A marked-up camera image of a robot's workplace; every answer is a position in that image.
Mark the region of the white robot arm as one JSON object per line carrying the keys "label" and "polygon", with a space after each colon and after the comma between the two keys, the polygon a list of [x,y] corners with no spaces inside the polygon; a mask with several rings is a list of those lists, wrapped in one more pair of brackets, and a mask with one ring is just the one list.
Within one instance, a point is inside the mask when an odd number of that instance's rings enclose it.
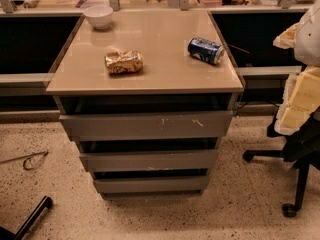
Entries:
{"label": "white robot arm", "polygon": [[278,35],[273,45],[293,48],[295,59],[306,65],[303,72],[288,77],[283,103],[276,114],[274,130],[291,135],[320,107],[320,0],[298,23]]}

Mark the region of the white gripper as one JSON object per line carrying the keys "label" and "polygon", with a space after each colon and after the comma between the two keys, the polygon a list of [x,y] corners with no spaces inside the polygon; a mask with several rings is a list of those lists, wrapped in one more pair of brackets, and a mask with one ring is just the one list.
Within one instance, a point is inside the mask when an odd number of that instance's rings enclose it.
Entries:
{"label": "white gripper", "polygon": [[294,48],[297,61],[307,66],[299,75],[286,80],[283,103],[276,115],[274,130],[282,135],[297,132],[320,107],[320,1],[316,1],[295,23],[280,35],[273,45],[281,49]]}

